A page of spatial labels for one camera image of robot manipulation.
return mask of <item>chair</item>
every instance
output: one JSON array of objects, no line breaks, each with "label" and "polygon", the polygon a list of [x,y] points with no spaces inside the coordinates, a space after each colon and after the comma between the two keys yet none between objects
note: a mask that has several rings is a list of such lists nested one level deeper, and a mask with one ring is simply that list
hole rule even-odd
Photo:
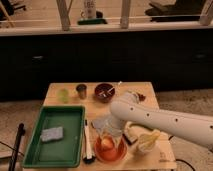
[{"label": "chair", "polygon": [[173,5],[161,5],[152,1],[149,3],[152,8],[146,10],[145,14],[156,22],[195,21],[199,20],[205,2],[206,0],[177,0]]},{"label": "chair", "polygon": [[[20,5],[19,3],[11,4],[9,0],[0,0],[4,5],[8,15],[13,15],[15,10],[23,9],[26,10],[25,5]],[[0,11],[0,19],[4,19],[4,14]]]},{"label": "chair", "polygon": [[9,25],[11,27],[14,27],[15,25],[14,25],[13,21],[11,20],[9,14],[7,13],[7,10],[5,9],[5,7],[4,7],[4,5],[2,4],[1,1],[0,1],[0,10],[4,14],[4,17],[8,20]]}]

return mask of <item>black pole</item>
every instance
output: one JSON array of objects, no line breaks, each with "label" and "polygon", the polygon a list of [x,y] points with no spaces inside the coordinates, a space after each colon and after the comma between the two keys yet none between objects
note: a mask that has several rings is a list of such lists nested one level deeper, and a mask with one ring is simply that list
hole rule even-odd
[{"label": "black pole", "polygon": [[16,160],[17,160],[18,151],[19,151],[19,146],[20,146],[20,143],[21,143],[21,136],[24,135],[24,133],[25,133],[24,124],[21,123],[21,124],[19,124],[18,132],[16,134],[14,150],[12,152],[12,156],[11,156],[11,159],[10,159],[10,165],[9,165],[8,171],[14,171],[14,169],[15,169]]}]

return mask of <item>black cabinet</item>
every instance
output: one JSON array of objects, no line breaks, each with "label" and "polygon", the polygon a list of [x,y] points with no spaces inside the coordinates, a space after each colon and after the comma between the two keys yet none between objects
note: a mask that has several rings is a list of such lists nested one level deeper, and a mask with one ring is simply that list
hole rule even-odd
[{"label": "black cabinet", "polygon": [[213,87],[213,29],[1,37],[0,99],[44,98],[51,82]]}]

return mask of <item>brown bowl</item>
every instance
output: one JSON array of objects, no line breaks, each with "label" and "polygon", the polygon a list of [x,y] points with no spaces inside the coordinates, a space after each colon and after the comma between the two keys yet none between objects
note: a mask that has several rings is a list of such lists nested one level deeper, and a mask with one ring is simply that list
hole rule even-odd
[{"label": "brown bowl", "polygon": [[94,152],[99,161],[103,163],[114,163],[124,158],[127,152],[127,147],[122,138],[118,148],[114,147],[105,150],[101,146],[100,137],[98,137],[94,145]]},{"label": "brown bowl", "polygon": [[101,83],[95,88],[95,97],[102,103],[108,103],[115,95],[115,89],[111,84]]}]

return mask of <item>yellow object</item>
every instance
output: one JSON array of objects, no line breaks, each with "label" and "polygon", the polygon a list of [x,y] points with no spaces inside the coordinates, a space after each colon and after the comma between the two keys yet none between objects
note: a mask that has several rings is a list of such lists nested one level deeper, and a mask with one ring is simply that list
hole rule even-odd
[{"label": "yellow object", "polygon": [[139,143],[138,143],[138,151],[142,154],[145,154],[147,152],[150,152],[154,146],[155,142],[160,136],[159,130],[154,130],[152,134],[141,134],[139,137]]},{"label": "yellow object", "polygon": [[59,102],[62,102],[62,103],[69,102],[69,92],[67,89],[60,89],[57,95],[58,95]]}]

